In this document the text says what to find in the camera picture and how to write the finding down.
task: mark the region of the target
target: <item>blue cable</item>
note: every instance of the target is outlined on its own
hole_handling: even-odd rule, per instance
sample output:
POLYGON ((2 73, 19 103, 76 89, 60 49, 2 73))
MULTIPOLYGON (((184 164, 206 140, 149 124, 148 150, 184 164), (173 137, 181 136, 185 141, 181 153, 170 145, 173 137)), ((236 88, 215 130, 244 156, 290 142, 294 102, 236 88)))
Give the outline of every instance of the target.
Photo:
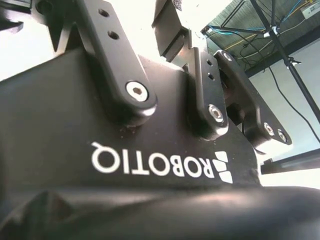
POLYGON ((301 0, 298 0, 298 2, 294 5, 294 7, 291 9, 288 15, 283 19, 283 22, 289 18, 290 14, 292 14, 292 12, 296 9, 296 7, 299 5, 300 2, 301 0))
MULTIPOLYGON (((213 28, 212 26, 208 25, 213 31, 216 31, 218 34, 221 34, 221 35, 232 35, 233 32, 223 32, 223 31, 219 31, 215 28, 213 28)), ((253 27, 253 28, 249 28, 248 30, 262 30, 262 29, 265 29, 265 27, 253 27)))
MULTIPOLYGON (((283 19, 282 22, 286 21, 290 14, 292 14, 292 12, 296 9, 296 7, 299 5, 299 3, 301 2, 301 0, 298 0, 298 2, 293 6, 293 8, 290 10, 290 12, 288 13, 288 15, 283 19)), ((221 32, 217 29, 214 29, 212 26, 208 25, 213 31, 216 31, 218 34, 221 35, 232 35, 232 32, 221 32)), ((247 30, 262 30, 262 29, 266 29, 265 27, 253 27, 253 28, 248 28, 247 30)))

